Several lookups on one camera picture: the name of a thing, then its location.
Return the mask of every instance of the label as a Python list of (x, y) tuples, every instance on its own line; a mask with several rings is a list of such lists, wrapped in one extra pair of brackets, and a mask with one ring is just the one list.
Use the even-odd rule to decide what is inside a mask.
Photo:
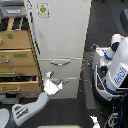
[(20, 14), (20, 9), (14, 9), (14, 10), (7, 10), (9, 14)]
[(122, 64), (120, 64), (112, 78), (112, 80), (114, 81), (117, 87), (120, 87), (120, 85), (124, 81), (127, 74), (128, 74), (128, 71), (123, 67)]
[(37, 10), (39, 17), (49, 17), (49, 6), (47, 3), (38, 3)]
[(9, 39), (13, 39), (13, 35), (12, 34), (7, 34)]
[(28, 58), (27, 54), (13, 54), (14, 58)]
[(12, 70), (13, 68), (8, 68), (9, 70)]
[(5, 55), (1, 55), (1, 58), (5, 58), (6, 56)]

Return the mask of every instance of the wooden cabinet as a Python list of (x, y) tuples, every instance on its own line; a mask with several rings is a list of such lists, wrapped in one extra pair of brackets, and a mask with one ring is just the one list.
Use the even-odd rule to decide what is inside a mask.
[(0, 101), (6, 94), (38, 96), (42, 91), (41, 74), (29, 30), (12, 31), (14, 19), (8, 20), (8, 29), (0, 31)]

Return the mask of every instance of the white panel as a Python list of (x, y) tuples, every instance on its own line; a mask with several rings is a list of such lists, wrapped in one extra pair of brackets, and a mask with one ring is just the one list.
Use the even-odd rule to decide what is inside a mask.
[[(30, 1), (37, 41), (41, 51), (38, 58), (82, 56), (91, 0)], [(38, 15), (38, 3), (48, 4), (48, 18), (42, 18)]]
[(46, 73), (53, 71), (54, 74), (52, 76), (52, 78), (69, 78), (69, 77), (79, 77), (80, 76), (80, 70), (81, 70), (81, 66), (82, 66), (82, 59), (79, 60), (54, 60), (55, 63), (57, 64), (63, 64), (66, 62), (71, 62), (68, 63), (66, 65), (63, 66), (57, 66), (54, 64), (51, 64), (50, 60), (49, 61), (38, 61), (40, 66), (40, 70), (41, 70), (41, 75), (42, 78), (45, 78)]

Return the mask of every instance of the sticker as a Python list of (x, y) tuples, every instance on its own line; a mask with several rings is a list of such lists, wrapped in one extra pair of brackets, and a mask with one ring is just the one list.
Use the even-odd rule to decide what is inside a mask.
[(6, 88), (6, 86), (3, 86), (2, 88)]
[(5, 55), (1, 55), (1, 58), (5, 58)]
[(9, 39), (13, 39), (13, 35), (12, 34), (7, 34)]
[(49, 17), (49, 6), (46, 3), (37, 4), (39, 17)]
[(28, 58), (27, 54), (13, 54), (14, 58)]
[(8, 68), (9, 70), (12, 70), (13, 68)]

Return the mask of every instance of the floor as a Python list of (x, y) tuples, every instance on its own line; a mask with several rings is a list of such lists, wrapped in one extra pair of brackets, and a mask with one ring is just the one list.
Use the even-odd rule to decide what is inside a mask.
[[(104, 3), (102, 0), (92, 0), (77, 99), (50, 100), (42, 111), (25, 122), (20, 128), (36, 128), (45, 125), (79, 125), (82, 128), (92, 128), (93, 122), (90, 116), (93, 115), (98, 117), (99, 124), (103, 128), (106, 122), (104, 116), (107, 116), (109, 111), (102, 110), (104, 116), (101, 114), (102, 107), (99, 107), (93, 96), (89, 75), (90, 66), (85, 58), (91, 59), (93, 56), (91, 53), (92, 44), (108, 47), (114, 33), (126, 36), (120, 23), (120, 12), (125, 8), (128, 8), (127, 0), (124, 3), (121, 3), (120, 0), (105, 0)], [(20, 99), (21, 104), (34, 101), (36, 99)], [(7, 108), (11, 111), (11, 107), (11, 105), (0, 103), (0, 108)]]

